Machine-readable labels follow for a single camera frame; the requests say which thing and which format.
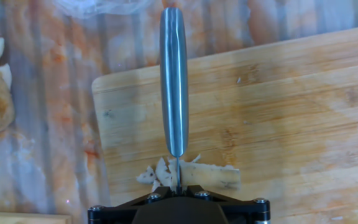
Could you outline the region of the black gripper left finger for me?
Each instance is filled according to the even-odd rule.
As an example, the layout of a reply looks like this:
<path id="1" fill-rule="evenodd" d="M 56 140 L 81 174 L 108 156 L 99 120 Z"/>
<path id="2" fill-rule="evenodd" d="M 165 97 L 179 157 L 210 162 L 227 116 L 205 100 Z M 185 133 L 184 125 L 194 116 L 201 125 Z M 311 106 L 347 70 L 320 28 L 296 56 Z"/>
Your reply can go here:
<path id="1" fill-rule="evenodd" d="M 137 211 L 145 205 L 177 196 L 170 187 L 157 187 L 152 193 L 141 196 L 116 207 L 94 205 L 88 209 L 88 224 L 114 223 L 135 217 Z"/>

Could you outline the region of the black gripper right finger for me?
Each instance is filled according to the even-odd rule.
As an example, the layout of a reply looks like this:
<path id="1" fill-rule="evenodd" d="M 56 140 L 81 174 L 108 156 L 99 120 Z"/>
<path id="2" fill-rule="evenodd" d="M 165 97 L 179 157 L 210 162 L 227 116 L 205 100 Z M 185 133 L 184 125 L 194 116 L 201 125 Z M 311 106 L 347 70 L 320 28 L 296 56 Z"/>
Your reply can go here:
<path id="1" fill-rule="evenodd" d="M 230 222 L 239 218 L 245 223 L 271 224 L 270 201 L 263 197 L 243 201 L 207 191 L 200 185 L 179 187 L 178 195 L 213 202 L 222 210 L 221 213 Z"/>

